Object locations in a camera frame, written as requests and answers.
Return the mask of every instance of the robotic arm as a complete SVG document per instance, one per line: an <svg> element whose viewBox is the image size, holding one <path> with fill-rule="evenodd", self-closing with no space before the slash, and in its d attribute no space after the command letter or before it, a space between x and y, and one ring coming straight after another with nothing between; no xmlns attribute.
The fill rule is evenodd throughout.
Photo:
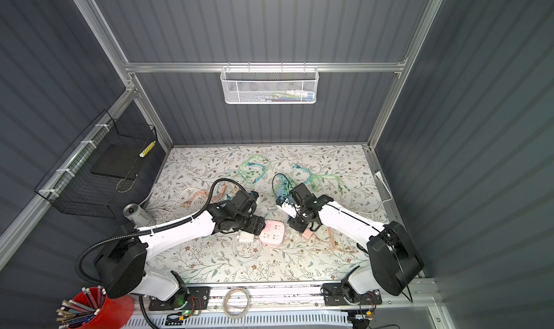
<svg viewBox="0 0 554 329"><path fill-rule="evenodd" d="M375 289L399 295L423 269L422 258L398 222L369 220L325 194L316 198L304 184L279 197L277 205L290 216L288 224L300 234L311 235L323 224L350 237L369 255L371 265L352 270L342 280L343 296L350 303L357 303L363 294Z"/></svg>
<svg viewBox="0 0 554 329"><path fill-rule="evenodd" d="M137 230L132 224L123 226L124 234L137 236L108 242L94 260L107 296L145 294L167 301L172 309L181 309L190 297L181 277L174 271L158 270L146 262L171 247L219 232L243 230L259 235L265 222L263 217L253 215L257 199L257 192L248 193L241 188L232 200L205 205L205 210L193 215L192 219L179 218Z"/></svg>

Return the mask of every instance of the charging cable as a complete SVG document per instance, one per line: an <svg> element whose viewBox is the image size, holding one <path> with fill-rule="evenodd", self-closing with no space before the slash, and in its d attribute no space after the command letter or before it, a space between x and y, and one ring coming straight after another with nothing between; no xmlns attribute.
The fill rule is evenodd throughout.
<svg viewBox="0 0 554 329"><path fill-rule="evenodd" d="M239 251L238 251L238 248L237 248L237 245L239 243L239 239L240 239L240 236L237 235L233 238L233 241L231 242L231 249L232 249L232 252L233 252L233 258L235 258L235 260L237 262L239 262L240 264L252 263L260 255L260 251L261 251L261 241L260 241L260 239L256 239L256 238L254 239L254 243L256 243L256 248L255 248L256 252L252 256L248 256L248 257L243 257L243 256L239 255Z"/></svg>
<svg viewBox="0 0 554 329"><path fill-rule="evenodd" d="M383 204L386 203L387 201L391 201L392 200L392 193L391 193L391 189L389 189L389 187L387 186L387 184L385 184L384 180L383 180L383 174L381 173L381 171L378 171L375 173L375 177L377 179L379 179L381 181L381 183L383 184L384 188L387 190L388 192L388 195L390 196L390 198L388 199L385 199L384 201L381 201L381 203L379 204L379 206L377 207L377 209L371 211L371 212L360 212L360 211L356 211L356 213L358 214L372 214L374 212L377 212L379 211L381 208L384 208L383 207Z"/></svg>
<svg viewBox="0 0 554 329"><path fill-rule="evenodd" d="M238 292L243 293L245 295L245 297L246 297L246 306L244 308L242 308L242 311L239 314L230 313L229 310L227 309L227 306L232 306L232 307L235 307L237 309L240 309L240 307L233 306L233 305L228 305L229 299L231 298L231 296L235 293L238 293ZM246 314L248 313L248 310L250 310L250 295L246 292L246 289L244 289L244 288L233 288L232 290L228 291L227 294L225 294L225 298L223 298L223 311L225 312L227 317L230 317L232 319L241 319L241 318L246 316Z"/></svg>

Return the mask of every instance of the black wire basket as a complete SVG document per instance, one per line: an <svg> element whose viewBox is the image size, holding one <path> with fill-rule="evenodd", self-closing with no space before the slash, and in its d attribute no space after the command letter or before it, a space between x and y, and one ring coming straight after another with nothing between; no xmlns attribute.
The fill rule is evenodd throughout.
<svg viewBox="0 0 554 329"><path fill-rule="evenodd" d="M35 192L64 214L115 218L155 142L154 126L110 119L90 141L81 141L84 147L66 168L51 169L55 181L45 176Z"/></svg>

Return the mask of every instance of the tangled cable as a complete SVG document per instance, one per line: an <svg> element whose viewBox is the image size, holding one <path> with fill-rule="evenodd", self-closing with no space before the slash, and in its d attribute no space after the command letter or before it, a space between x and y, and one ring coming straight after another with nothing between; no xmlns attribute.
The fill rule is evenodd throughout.
<svg viewBox="0 0 554 329"><path fill-rule="evenodd" d="M329 241L327 243L329 243L329 245L331 246L331 250L337 250L337 251L343 252L343 253L357 253L358 252L358 250L354 249L354 247L352 247L352 246L348 247L348 249L346 249L346 250L338 248L337 247L338 244L335 242L335 238L333 237L333 232L331 231L331 227L327 227L327 232L329 233ZM326 242L325 240L318 238L315 234L313 235L313 237L315 237L317 240L319 240L321 242Z"/></svg>
<svg viewBox="0 0 554 329"><path fill-rule="evenodd" d="M237 292L244 293L244 295L246 296L246 307L243 308L243 310L238 315L232 315L227 310L227 302L229 301L230 297ZM225 312L227 317L234 318L234 319L241 319L246 316L246 314L248 313L248 310L250 310L250 295L246 292L246 289L237 287L237 288L233 288L232 290L228 291L227 294L225 294L225 298L223 298L223 311Z"/></svg>

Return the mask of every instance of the wire mesh basket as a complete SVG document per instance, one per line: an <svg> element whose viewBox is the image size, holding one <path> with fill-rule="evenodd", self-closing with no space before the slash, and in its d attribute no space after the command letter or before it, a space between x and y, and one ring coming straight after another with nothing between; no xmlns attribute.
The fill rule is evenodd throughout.
<svg viewBox="0 0 554 329"><path fill-rule="evenodd" d="M50 188L43 179L35 192L64 214L115 218L156 140L154 126L110 119L81 142L85 146L67 167L55 170L59 176Z"/></svg>
<svg viewBox="0 0 554 329"><path fill-rule="evenodd" d="M223 95L228 104L313 104L316 101L317 68L224 67Z"/></svg>

